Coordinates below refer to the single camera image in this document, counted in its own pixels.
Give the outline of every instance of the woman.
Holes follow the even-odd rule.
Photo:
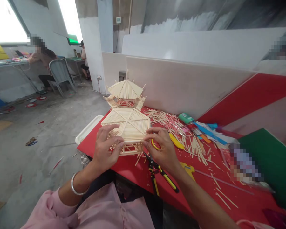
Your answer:
[[[93,194],[81,202],[82,196],[95,187],[97,177],[111,168],[119,158],[124,139],[120,136],[108,139],[109,132],[118,127],[113,124],[100,128],[93,160],[56,192],[46,191],[22,228],[155,228],[144,198],[121,203],[114,183],[94,190]],[[153,127],[147,133],[143,145],[153,159],[177,181],[200,227],[239,229],[181,167],[167,130]],[[149,143],[150,139],[155,139],[160,144],[160,151]],[[117,146],[111,152],[109,148],[114,143]]]
[[[35,45],[35,47],[36,47],[36,52],[33,53],[29,57],[29,63],[32,64],[38,60],[42,61],[45,68],[49,71],[49,75],[39,75],[38,77],[40,78],[40,80],[44,84],[43,89],[46,91],[49,91],[51,86],[50,86],[48,80],[55,82],[55,79],[51,74],[49,64],[52,60],[57,59],[57,56],[55,55],[55,53],[52,50],[47,49],[47,47],[45,46],[45,43],[42,41],[42,39],[40,39],[40,37],[32,37],[31,40],[32,40],[32,44]]]
[[[83,48],[82,49],[82,60],[85,61],[84,64],[82,64],[80,67],[82,68],[82,71],[83,71],[83,74],[85,75],[86,77],[86,80],[90,80],[90,76],[88,75],[87,71],[89,69],[88,67],[88,61],[87,61],[87,56],[86,56],[86,50],[85,50],[85,45],[84,45],[84,41],[82,40],[80,42],[80,46]]]

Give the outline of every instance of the white plastic basket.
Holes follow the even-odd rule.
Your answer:
[[[82,132],[79,133],[79,135],[77,135],[77,137],[75,138],[75,142],[76,144],[80,144],[85,137],[87,137],[87,135],[93,130],[93,128],[101,121],[101,119],[103,118],[103,115],[98,115],[96,116],[83,130]]]

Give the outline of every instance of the silver bangle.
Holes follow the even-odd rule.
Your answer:
[[[86,190],[84,193],[78,193],[78,192],[75,191],[74,186],[73,186],[73,180],[74,180],[74,177],[75,177],[76,174],[78,174],[78,172],[75,173],[75,174],[73,175],[73,177],[72,177],[72,180],[71,180],[71,188],[72,188],[72,191],[74,192],[75,195],[82,196],[82,195],[86,194],[86,192],[89,190],[89,188],[87,188],[87,190]]]

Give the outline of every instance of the electrical outlet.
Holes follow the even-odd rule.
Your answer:
[[[121,24],[122,23],[122,18],[121,17],[117,17],[117,24]]]

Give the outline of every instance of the bright window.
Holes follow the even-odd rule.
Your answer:
[[[80,30],[75,0],[58,0],[58,2],[69,38],[81,42],[83,37]]]
[[[29,42],[28,36],[7,0],[0,0],[0,43]]]

